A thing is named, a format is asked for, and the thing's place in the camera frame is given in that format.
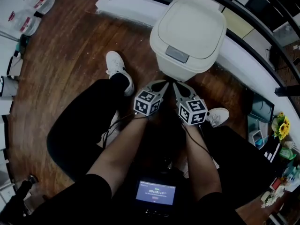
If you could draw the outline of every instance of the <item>monitor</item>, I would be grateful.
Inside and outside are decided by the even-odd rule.
[[[175,189],[174,186],[140,181],[136,199],[150,203],[173,205]]]

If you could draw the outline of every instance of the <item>sunflower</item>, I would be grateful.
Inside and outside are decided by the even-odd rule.
[[[290,126],[290,121],[289,121],[289,119],[288,119],[287,117],[285,117],[285,120],[283,121],[283,123],[284,123],[287,127]]]
[[[279,128],[279,134],[281,135],[282,138],[285,138],[285,136],[288,135],[289,131],[290,131],[290,126],[288,126],[288,123],[286,124],[283,123]]]

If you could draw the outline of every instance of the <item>black metal railing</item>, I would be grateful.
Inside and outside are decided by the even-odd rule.
[[[156,2],[160,2],[166,5],[169,5],[172,0],[153,0]],[[284,48],[280,45],[280,43],[273,37],[273,34],[270,33],[265,26],[262,25],[261,21],[258,21],[256,17],[251,15],[250,12],[245,11],[245,9],[241,8],[239,5],[232,2],[232,0],[214,0],[224,7],[230,9],[233,11],[236,15],[244,19],[247,23],[249,23],[254,29],[256,29],[270,44],[273,46],[276,51],[278,52],[279,56],[283,59],[283,61],[287,64],[287,66],[290,68],[293,76],[295,77],[298,84],[300,84],[300,73],[297,70],[296,66],[294,65],[291,58],[288,56],[288,54],[285,52]],[[278,0],[268,0],[281,14],[284,16],[291,27],[296,32],[297,36],[300,38],[300,29],[297,25],[297,23],[294,21],[291,14],[288,12],[288,10],[278,1]],[[274,78],[274,80],[279,84],[281,94],[278,96],[283,96],[284,91],[287,91],[285,84],[283,83],[282,79],[279,77],[279,75],[274,71],[274,69],[270,66],[267,61],[261,57],[250,45],[248,45],[244,40],[242,40],[240,37],[238,37],[236,34],[234,34],[232,31],[227,29],[226,35],[231,38],[233,41],[235,41],[237,44],[239,44],[241,47],[243,47],[250,55],[252,55],[264,68],[265,70]],[[298,116],[300,117],[300,111],[294,101],[289,97],[289,100],[291,101],[293,107],[295,108]]]

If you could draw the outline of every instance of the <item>black pants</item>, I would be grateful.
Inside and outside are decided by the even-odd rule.
[[[74,181],[83,177],[101,154],[103,149],[96,143],[109,128],[125,88],[118,79],[96,81],[53,125],[47,138],[48,151]],[[205,122],[202,132],[211,155],[220,165],[223,193],[235,208],[268,188],[273,179],[271,165],[257,148],[226,126],[212,128]]]

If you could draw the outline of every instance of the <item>hardwood floor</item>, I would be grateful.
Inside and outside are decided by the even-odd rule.
[[[52,197],[72,181],[51,160],[46,136],[67,105],[97,79],[108,78],[105,55],[118,51],[125,60],[137,89],[163,75],[149,44],[151,29],[130,21],[95,14],[97,0],[56,0],[32,36],[24,57],[19,91],[9,115],[8,151],[16,182],[29,173],[40,180],[43,194]],[[230,73],[214,65],[195,76],[189,85],[204,98],[208,109],[225,107],[227,125],[246,138],[246,116],[242,113],[243,85]],[[248,224],[260,209],[242,210]],[[259,214],[266,219],[267,213]]]

